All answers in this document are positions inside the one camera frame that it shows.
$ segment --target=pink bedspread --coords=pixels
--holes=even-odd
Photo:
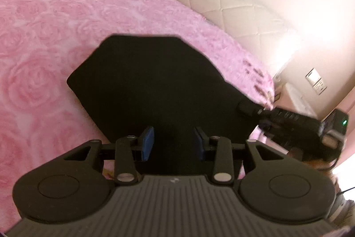
[[[0,0],[0,231],[20,218],[11,191],[21,175],[86,140],[105,140],[66,79],[112,33],[178,35],[271,105],[260,61],[175,0]]]

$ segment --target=electrical socket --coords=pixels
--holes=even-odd
[[[323,82],[323,79],[320,79],[317,81],[317,83],[313,86],[313,89],[316,91],[318,95],[320,95],[324,90],[327,88],[325,83]]]

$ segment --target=quilted headboard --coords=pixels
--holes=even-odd
[[[284,20],[256,0],[178,0],[204,15],[257,56],[275,76],[301,39]]]

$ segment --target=black object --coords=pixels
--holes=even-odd
[[[252,102],[205,56],[174,37],[111,36],[67,83],[111,142],[154,127],[151,157],[137,164],[142,174],[212,171],[211,162],[194,156],[193,128],[244,143],[258,121],[236,112],[241,101]]]
[[[282,108],[264,110],[258,104],[241,102],[237,110],[249,118],[259,118],[259,128],[287,150],[299,148],[303,160],[339,158],[345,141],[348,115],[335,109],[323,122]]]
[[[243,161],[242,181],[216,180],[215,174],[209,181],[202,175],[118,180],[122,173],[135,174],[130,161],[139,163],[142,155],[148,157],[151,132],[147,128],[140,138],[129,135],[116,144],[88,141],[24,175],[13,191],[23,219],[8,231],[8,237],[65,237],[68,232],[76,237],[319,237],[333,229],[324,220],[335,198],[332,182],[255,140],[234,144],[195,129],[198,156],[214,161],[214,173],[231,176],[239,172],[241,162],[231,167],[230,157]],[[118,144],[129,144],[131,154],[127,147],[118,151]],[[113,156],[115,182],[98,177],[103,160]],[[58,172],[61,183],[47,182],[56,179]],[[91,192],[86,190],[88,183]]]

